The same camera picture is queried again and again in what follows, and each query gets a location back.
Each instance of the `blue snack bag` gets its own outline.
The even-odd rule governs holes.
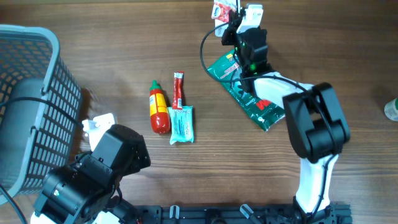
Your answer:
[[[193,142],[193,106],[182,106],[182,110],[173,110],[171,106],[167,108],[172,125],[172,137],[170,144],[175,142]]]

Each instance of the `green snack package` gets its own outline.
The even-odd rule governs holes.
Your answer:
[[[222,80],[239,78],[242,70],[233,58],[233,50],[219,58],[208,71]],[[231,96],[239,103],[246,114],[263,130],[268,129],[285,116],[285,110],[276,104],[261,100],[241,88],[240,82],[220,83]]]

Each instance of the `wooden table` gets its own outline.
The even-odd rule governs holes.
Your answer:
[[[333,171],[332,201],[351,204],[355,223],[396,223],[398,123],[384,105],[397,97],[398,10],[393,2],[265,1],[270,63],[286,77],[330,82],[351,128]],[[82,88],[81,118],[112,112],[144,135],[152,165],[121,182],[134,205],[291,203],[299,158],[285,121],[265,133],[202,70],[199,46],[213,28],[210,1],[1,6],[0,23],[54,31]],[[230,47],[213,35],[211,65]],[[173,72],[185,71],[185,104],[195,108],[195,142],[169,144],[149,122],[149,87],[172,98]],[[87,150],[80,141],[73,153]],[[30,217],[36,195],[16,197]],[[9,205],[0,223],[19,223]]]

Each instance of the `plastic basket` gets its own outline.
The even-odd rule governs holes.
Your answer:
[[[47,29],[0,25],[0,102],[37,97],[77,119],[81,90],[59,53],[59,41]],[[46,173],[68,162],[75,126],[43,103],[0,108],[0,183],[11,197],[38,192]]]

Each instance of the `red bottle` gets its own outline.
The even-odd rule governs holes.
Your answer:
[[[152,82],[149,93],[150,125],[155,133],[163,134],[170,131],[170,117],[162,88],[156,80]]]

